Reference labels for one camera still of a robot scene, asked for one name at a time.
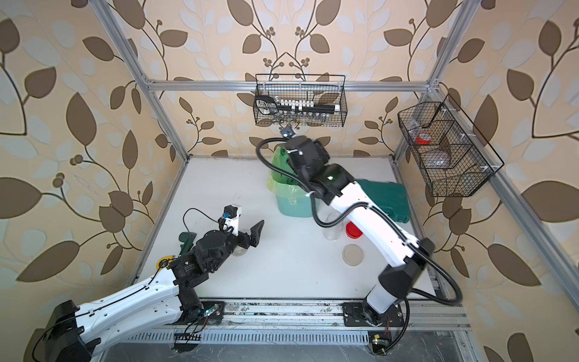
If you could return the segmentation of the green plastic trash bin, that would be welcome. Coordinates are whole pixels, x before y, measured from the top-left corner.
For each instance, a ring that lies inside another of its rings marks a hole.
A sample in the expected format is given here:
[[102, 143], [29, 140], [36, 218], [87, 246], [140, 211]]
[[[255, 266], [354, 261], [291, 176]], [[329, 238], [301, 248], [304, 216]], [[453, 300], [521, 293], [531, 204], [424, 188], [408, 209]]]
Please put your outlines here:
[[[274, 151], [271, 163], [275, 167], [295, 176], [296, 174], [289, 165], [288, 159], [286, 150], [279, 146]], [[295, 180], [271, 170], [267, 187], [276, 197], [277, 207], [283, 215], [287, 217], [312, 218], [311, 200]]]

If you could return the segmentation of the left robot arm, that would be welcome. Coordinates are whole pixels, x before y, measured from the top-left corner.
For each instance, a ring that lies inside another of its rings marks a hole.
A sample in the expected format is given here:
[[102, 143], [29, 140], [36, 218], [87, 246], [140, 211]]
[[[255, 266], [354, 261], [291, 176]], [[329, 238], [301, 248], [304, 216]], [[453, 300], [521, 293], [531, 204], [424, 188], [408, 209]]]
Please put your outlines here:
[[166, 324], [198, 324], [221, 309], [204, 306], [195, 288], [233, 254], [257, 247], [264, 221], [249, 233], [224, 220], [191, 249], [154, 275], [109, 297], [77, 306], [58, 305], [30, 353], [34, 361], [89, 361], [93, 355], [130, 336]]

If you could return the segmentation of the red jar lid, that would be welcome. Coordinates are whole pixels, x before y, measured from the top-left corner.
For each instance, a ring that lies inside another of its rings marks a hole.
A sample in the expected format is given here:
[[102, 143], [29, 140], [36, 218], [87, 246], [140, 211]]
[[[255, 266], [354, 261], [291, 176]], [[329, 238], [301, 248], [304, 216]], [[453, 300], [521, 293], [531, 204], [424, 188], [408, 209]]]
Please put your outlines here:
[[363, 235], [363, 232], [352, 222], [349, 222], [345, 228], [346, 235], [351, 239], [358, 239]]

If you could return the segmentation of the beige jar lid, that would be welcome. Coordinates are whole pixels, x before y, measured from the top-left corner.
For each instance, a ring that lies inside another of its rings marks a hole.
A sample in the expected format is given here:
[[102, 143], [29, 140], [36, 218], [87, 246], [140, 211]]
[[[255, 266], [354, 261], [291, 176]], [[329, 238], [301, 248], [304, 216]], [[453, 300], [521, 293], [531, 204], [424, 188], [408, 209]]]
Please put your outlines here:
[[342, 251], [342, 259], [346, 265], [356, 267], [364, 260], [363, 250], [356, 244], [349, 244]]

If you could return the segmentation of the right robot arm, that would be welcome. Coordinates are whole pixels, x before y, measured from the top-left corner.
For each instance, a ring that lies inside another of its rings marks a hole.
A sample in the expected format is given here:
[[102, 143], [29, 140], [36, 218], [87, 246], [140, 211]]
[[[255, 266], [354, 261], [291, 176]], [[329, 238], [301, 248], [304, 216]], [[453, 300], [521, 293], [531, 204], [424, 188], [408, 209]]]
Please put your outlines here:
[[286, 140], [284, 148], [288, 164], [309, 195], [351, 220], [384, 256], [387, 265], [364, 300], [369, 315], [383, 315], [411, 294], [433, 244], [401, 229], [347, 170], [329, 163], [330, 157], [320, 142], [297, 136]]

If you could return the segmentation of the yellow-green bin liner bag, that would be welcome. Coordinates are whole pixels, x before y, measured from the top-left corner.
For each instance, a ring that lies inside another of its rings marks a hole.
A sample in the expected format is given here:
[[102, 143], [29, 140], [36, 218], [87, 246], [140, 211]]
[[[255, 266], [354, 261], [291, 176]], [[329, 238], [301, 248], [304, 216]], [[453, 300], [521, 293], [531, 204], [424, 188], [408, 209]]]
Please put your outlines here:
[[[283, 146], [277, 147], [272, 156], [271, 163], [281, 170], [295, 176], [288, 163], [289, 154]], [[267, 184], [268, 189], [275, 194], [282, 202], [291, 206], [297, 206], [299, 202], [309, 202], [310, 198], [301, 186], [293, 179], [277, 171], [272, 170]]]

